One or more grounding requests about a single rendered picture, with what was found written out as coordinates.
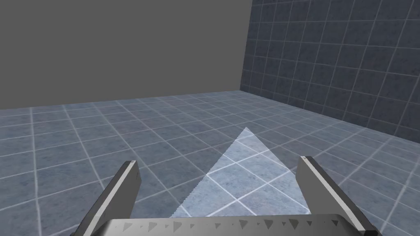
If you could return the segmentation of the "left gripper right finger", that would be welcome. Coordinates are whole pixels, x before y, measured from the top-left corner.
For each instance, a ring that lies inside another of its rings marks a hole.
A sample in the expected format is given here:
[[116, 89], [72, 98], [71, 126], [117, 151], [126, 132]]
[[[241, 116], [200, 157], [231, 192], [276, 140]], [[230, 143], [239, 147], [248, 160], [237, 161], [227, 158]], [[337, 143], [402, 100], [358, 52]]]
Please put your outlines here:
[[299, 158], [295, 179], [311, 215], [330, 218], [337, 236], [382, 236], [313, 157]]

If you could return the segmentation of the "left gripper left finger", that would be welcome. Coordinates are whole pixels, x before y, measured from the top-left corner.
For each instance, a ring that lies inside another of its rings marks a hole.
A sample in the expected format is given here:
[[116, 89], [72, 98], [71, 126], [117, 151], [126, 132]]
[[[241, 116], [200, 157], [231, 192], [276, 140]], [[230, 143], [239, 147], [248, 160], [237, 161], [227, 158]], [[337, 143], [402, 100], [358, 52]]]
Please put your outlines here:
[[137, 161], [125, 161], [71, 236], [105, 236], [112, 220], [128, 219], [141, 182]]

